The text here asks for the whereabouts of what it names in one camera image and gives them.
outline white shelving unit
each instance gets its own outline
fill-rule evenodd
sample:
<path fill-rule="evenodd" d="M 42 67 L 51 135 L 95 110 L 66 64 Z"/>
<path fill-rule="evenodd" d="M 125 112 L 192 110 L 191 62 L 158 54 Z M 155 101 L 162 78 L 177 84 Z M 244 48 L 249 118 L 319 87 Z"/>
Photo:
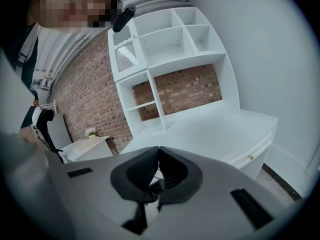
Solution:
<path fill-rule="evenodd" d="M 254 153 L 254 157 L 267 154 L 277 119 L 240 109 L 237 82 L 228 54 L 199 9 L 165 9 L 134 18 L 119 33 L 109 30 L 108 44 L 113 78 L 133 135 L 123 152 L 147 146 L 166 146 L 202 156 L 207 154 L 239 169 L 250 163 L 243 160 L 249 153 Z M 207 64 L 214 65 L 222 100 L 165 115 L 155 78 Z M 144 82 L 150 83 L 153 101 L 136 104 L 132 88 Z M 138 109 L 154 104 L 159 118 L 142 121 Z M 218 118 L 228 124 L 218 123 Z M 258 129 L 253 127 L 248 131 L 248 126 L 241 122 L 256 125 Z M 227 134 L 226 129 L 238 135 Z M 263 134 L 256 138 L 258 130 Z M 239 143 L 234 150 L 241 150 L 240 153 L 229 150 L 227 143 Z M 208 155 L 214 150 L 219 152 L 219 157 Z M 256 170 L 254 167 L 246 172 Z"/>

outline person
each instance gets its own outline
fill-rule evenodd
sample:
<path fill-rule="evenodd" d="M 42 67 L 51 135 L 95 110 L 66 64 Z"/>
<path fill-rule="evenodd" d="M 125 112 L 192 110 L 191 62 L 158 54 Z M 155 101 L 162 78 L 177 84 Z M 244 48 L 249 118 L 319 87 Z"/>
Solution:
<path fill-rule="evenodd" d="M 120 0 L 12 0 L 10 5 L 13 6 L 9 9 L 7 0 L 1 0 L 1 3 L 1 16 L 9 24 L 3 26 L 2 31 L 6 35 L 1 35 L 0 44 L 12 68 L 29 90 L 38 56 L 38 26 L 66 32 L 107 27 L 122 11 Z M 47 128 L 53 111 L 42 110 L 37 122 L 33 122 L 34 114 L 39 110 L 38 94 L 33 94 L 36 98 L 24 118 L 19 135 L 38 144 L 31 128 L 35 123 L 33 126 L 40 130 L 50 150 L 55 151 Z"/>
<path fill-rule="evenodd" d="M 58 155 L 61 163 L 65 163 L 66 161 L 59 154 L 62 150 L 56 149 L 48 131 L 47 123 L 54 119 L 55 113 L 51 109 L 40 107 L 38 93 L 35 90 L 31 90 L 31 92 L 34 95 L 34 100 L 22 122 L 20 136 L 37 145 L 39 144 L 39 141 L 42 142 L 48 150 Z"/>

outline small plant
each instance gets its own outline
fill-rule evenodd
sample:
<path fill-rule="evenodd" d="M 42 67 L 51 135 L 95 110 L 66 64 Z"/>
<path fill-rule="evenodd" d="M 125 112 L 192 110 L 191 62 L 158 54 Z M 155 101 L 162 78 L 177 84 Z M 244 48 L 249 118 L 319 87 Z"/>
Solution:
<path fill-rule="evenodd" d="M 85 130 L 85 136 L 89 137 L 91 135 L 94 135 L 96 132 L 97 132 L 96 128 L 95 127 L 91 127 L 89 129 Z"/>

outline red brick wall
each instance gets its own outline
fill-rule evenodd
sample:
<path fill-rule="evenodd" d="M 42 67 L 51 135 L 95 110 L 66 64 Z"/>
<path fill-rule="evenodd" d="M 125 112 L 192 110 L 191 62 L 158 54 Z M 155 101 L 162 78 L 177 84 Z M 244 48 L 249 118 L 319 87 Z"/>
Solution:
<path fill-rule="evenodd" d="M 213 65 L 196 66 L 156 77 L 155 84 L 165 115 L 222 99 Z M 154 100 L 149 82 L 133 87 L 137 105 Z M 159 117 L 155 104 L 139 109 L 142 121 Z"/>
<path fill-rule="evenodd" d="M 62 73 L 50 100 L 55 100 L 71 140 L 85 139 L 85 131 L 96 127 L 113 154 L 131 141 L 110 66 L 108 35 L 95 37 Z"/>

